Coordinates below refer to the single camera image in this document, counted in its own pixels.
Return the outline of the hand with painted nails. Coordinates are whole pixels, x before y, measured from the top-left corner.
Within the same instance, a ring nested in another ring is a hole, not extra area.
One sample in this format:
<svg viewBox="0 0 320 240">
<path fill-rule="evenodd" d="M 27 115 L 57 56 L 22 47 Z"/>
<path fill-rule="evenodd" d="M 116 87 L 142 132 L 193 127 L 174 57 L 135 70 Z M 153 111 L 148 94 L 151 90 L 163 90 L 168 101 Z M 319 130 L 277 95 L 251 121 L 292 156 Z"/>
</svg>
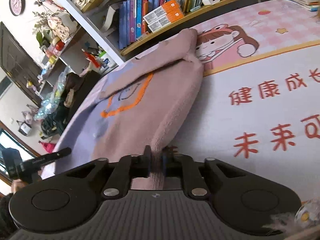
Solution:
<svg viewBox="0 0 320 240">
<path fill-rule="evenodd" d="M 20 178 L 13 180 L 11 184 L 11 193 L 15 194 L 17 191 L 28 186 L 30 183 L 38 182 L 41 180 L 41 171 L 23 176 L 22 180 Z"/>
</svg>

